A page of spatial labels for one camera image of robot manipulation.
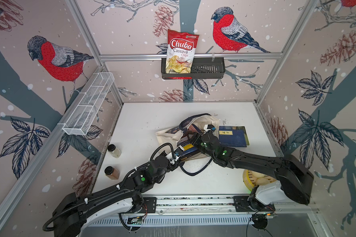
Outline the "dark blue thin book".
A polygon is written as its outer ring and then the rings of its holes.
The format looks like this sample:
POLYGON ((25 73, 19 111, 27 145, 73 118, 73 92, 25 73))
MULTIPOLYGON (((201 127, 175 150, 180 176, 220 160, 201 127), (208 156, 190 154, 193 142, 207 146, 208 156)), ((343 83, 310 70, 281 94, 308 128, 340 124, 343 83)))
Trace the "dark blue thin book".
POLYGON ((244 126, 219 126, 219 141, 227 147, 247 147, 250 145, 244 126))

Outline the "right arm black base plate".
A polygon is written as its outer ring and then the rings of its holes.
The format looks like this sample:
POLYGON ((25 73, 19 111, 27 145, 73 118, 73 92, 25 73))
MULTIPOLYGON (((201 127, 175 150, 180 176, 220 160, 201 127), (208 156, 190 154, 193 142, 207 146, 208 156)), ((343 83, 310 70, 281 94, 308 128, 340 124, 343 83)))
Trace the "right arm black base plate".
POLYGON ((273 204, 264 205, 259 202, 256 198, 242 195, 233 197, 234 206, 237 212, 256 212, 256 211, 266 211, 274 212, 275 206, 273 204))

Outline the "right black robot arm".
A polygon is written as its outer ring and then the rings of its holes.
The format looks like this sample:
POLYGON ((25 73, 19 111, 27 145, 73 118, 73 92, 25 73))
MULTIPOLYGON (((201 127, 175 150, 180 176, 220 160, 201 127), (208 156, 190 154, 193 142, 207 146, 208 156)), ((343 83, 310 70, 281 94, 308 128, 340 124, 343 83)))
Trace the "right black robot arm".
POLYGON ((314 177, 293 155, 265 157, 223 146, 212 133, 194 135, 190 143, 201 153, 211 157, 217 165, 246 169, 270 176, 281 184, 286 197, 299 204, 308 205, 314 177))

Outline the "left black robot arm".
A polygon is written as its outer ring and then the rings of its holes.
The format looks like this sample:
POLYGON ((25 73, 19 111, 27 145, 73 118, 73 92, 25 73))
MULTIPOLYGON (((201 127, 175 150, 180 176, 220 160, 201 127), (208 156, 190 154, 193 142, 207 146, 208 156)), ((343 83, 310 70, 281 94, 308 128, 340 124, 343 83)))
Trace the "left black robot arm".
POLYGON ((129 171, 120 183, 88 195, 66 195, 42 230, 53 232, 56 237, 76 237, 101 217, 139 211, 144 204, 142 194, 179 167, 183 151, 182 146, 174 148, 171 143, 164 143, 147 163, 129 171))

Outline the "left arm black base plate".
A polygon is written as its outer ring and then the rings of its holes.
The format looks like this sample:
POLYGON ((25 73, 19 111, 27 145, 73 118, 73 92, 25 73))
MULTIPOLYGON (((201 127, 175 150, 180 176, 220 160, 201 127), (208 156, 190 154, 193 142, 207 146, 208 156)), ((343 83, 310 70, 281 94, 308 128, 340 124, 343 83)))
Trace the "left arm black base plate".
POLYGON ((156 197, 144 197, 143 203, 143 211, 144 213, 155 213, 157 206, 157 198, 156 197))

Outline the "cream canvas tote bag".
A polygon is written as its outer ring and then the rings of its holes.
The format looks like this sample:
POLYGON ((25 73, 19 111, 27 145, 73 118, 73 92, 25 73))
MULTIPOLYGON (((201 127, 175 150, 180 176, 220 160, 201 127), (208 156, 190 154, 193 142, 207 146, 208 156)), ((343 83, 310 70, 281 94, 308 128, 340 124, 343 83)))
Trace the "cream canvas tote bag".
MULTIPOLYGON (((177 142, 181 139, 182 136, 188 134, 192 134, 194 136, 197 133, 202 134, 205 132, 204 126, 207 124, 212 124, 216 127, 216 129, 219 129, 220 120, 215 116, 212 116, 207 113, 191 116, 183 120, 179 125, 175 127, 156 132, 157 141, 159 145, 162 145, 164 143, 171 143, 173 145, 173 148, 175 149, 179 147, 177 145, 177 142)), ((206 155, 200 152, 197 155, 186 159, 185 161, 204 159, 206 157, 206 155)))

